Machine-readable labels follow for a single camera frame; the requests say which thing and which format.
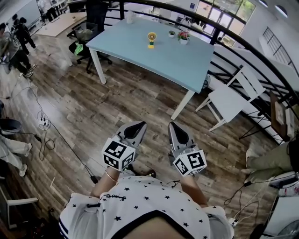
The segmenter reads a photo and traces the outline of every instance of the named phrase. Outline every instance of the chair backrest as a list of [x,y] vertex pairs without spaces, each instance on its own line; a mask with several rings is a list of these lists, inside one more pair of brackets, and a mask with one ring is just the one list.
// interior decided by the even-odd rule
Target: chair backrest
[[86,22],[98,25],[98,32],[103,32],[105,17],[108,10],[108,3],[100,0],[87,0],[86,2]]
[[237,80],[246,91],[250,98],[249,102],[254,100],[266,90],[246,65],[243,66],[242,69],[239,70],[239,72],[229,81],[228,85],[230,85],[234,80]]

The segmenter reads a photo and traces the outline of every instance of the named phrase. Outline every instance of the potted plant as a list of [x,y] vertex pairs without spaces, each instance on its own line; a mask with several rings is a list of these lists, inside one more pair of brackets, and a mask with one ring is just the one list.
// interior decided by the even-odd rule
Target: potted plant
[[180,32],[178,34],[179,43],[181,43],[182,45],[186,45],[189,41],[188,37],[190,37],[190,35],[187,32]]
[[174,31],[169,31],[168,32],[168,36],[170,37],[170,38],[174,38],[174,36],[175,36],[175,32]]

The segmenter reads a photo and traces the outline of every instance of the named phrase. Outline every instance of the black bucket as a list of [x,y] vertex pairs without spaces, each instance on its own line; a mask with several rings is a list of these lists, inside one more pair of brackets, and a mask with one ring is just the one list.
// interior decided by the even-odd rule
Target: black bucket
[[14,119],[0,119],[2,134],[14,134],[21,130],[22,124]]

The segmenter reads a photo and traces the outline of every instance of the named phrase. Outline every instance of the yellow toy fan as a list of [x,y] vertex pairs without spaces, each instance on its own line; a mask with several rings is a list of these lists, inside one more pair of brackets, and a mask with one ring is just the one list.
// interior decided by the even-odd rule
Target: yellow toy fan
[[157,38],[157,34],[154,32],[148,33],[149,45],[148,48],[155,48],[154,41]]

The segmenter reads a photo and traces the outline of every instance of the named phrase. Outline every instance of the black metal railing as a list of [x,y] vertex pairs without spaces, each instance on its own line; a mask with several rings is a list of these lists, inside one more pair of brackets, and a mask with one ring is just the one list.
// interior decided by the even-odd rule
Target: black metal railing
[[267,27],[267,29],[263,33],[263,36],[266,39],[267,45],[269,46],[269,49],[272,51],[275,59],[283,64],[287,64],[291,66],[296,71],[297,76],[299,77],[299,73],[292,59],[290,58],[289,54],[286,52],[285,48],[283,47],[279,39],[270,30],[270,28]]
[[[180,22],[173,21],[171,19],[164,18],[164,17],[159,16],[159,15],[149,14],[149,13],[144,13],[144,12],[139,12],[139,11],[133,11],[137,14],[143,14],[143,15],[146,15],[146,16],[151,16],[153,18],[159,18],[161,20],[173,23],[177,26],[187,28],[191,31],[194,31],[198,34],[204,35],[205,37],[211,39],[211,41],[210,41],[211,45],[219,44],[219,45],[225,47],[227,50],[231,51],[233,54],[235,54],[240,59],[242,59],[246,64],[251,66],[257,73],[259,73],[264,78],[264,80],[261,81],[261,82],[263,83],[263,85],[267,89],[266,94],[269,95],[270,90],[274,91],[275,94],[287,104],[287,107],[291,108],[291,110],[293,111],[295,116],[299,119],[299,116],[294,112],[294,110],[292,108],[293,104],[298,104],[299,103],[299,97],[297,95],[297,92],[294,91],[294,89],[290,86],[290,84],[285,79],[285,77],[280,73],[280,71],[262,53],[260,53],[257,49],[255,49],[252,45],[250,45],[247,41],[245,41],[243,38],[241,38],[237,34],[233,33],[232,31],[228,30],[224,26],[214,22],[211,19],[208,19],[204,16],[201,16],[199,14],[190,12],[188,10],[185,10],[183,8],[180,8],[180,7],[177,7],[177,6],[174,6],[174,5],[161,3],[161,2],[157,2],[157,1],[152,1],[152,0],[118,0],[118,1],[111,1],[111,2],[119,2],[119,7],[118,8],[109,8],[109,10],[110,11],[119,11],[120,12],[120,17],[119,18],[109,17],[109,16],[106,17],[106,18],[110,18],[110,19],[118,19],[118,20],[124,19],[125,18],[125,12],[128,11],[128,10],[125,9],[124,4],[125,3],[136,3],[136,4],[143,4],[143,5],[148,5],[148,6],[153,6],[153,7],[157,7],[157,8],[166,9],[166,10],[169,10],[169,11],[172,11],[172,12],[183,14],[183,15],[185,15],[185,17],[192,18],[194,20],[194,22],[200,21],[200,22],[203,22],[205,24],[211,25],[212,27],[215,28],[214,34],[212,36],[202,32],[202,31],[200,31],[200,30],[198,30],[198,29],[196,29],[192,26],[187,26],[187,25],[182,24]],[[265,74],[263,72],[261,72],[253,63],[251,63],[246,58],[241,56],[233,48],[230,48],[229,46],[227,46],[224,43],[222,43],[221,41],[219,41],[218,36],[219,36],[220,32],[223,32],[224,34],[226,34],[229,37],[233,38],[236,42],[240,43],[246,50],[250,51],[253,55],[255,55],[258,59],[260,59],[264,63],[264,65],[267,66],[276,75],[276,77],[280,80],[282,85],[278,85],[278,84],[275,84],[272,81],[270,81],[270,79],[268,79],[265,76]],[[214,67],[217,67],[223,73],[222,73],[222,76],[219,75],[219,73],[212,72],[210,70],[208,71],[208,73],[213,75],[218,80],[220,80],[224,83],[227,83],[240,70],[240,68],[242,66],[236,65],[235,63],[231,62],[229,59],[227,59],[226,57],[222,56],[221,54],[219,54],[217,52],[214,52],[214,55],[217,56],[219,59],[227,62],[228,64],[230,64],[231,66],[233,66],[235,68],[234,72],[229,72],[227,69],[221,67],[220,65],[218,65],[214,62],[211,62],[211,64]],[[239,92],[244,98],[248,98],[247,95],[245,95],[244,93],[242,93],[242,91],[239,90],[239,87],[238,87],[237,84],[231,84],[230,87],[232,87],[234,90]],[[252,101],[251,103],[263,115],[265,115],[265,117],[267,119],[269,119],[269,120],[271,119],[271,114],[269,113],[270,112],[269,102],[265,101],[262,97],[259,97],[257,100]]]

